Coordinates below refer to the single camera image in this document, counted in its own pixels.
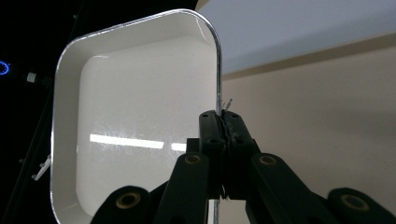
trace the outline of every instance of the white wall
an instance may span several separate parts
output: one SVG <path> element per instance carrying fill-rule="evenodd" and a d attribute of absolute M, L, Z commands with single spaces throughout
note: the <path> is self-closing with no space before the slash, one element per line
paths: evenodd
<path fill-rule="evenodd" d="M 225 75 L 231 98 L 315 193 L 357 189 L 396 214 L 396 34 Z M 222 201 L 219 220 L 248 223 L 244 203 Z"/>

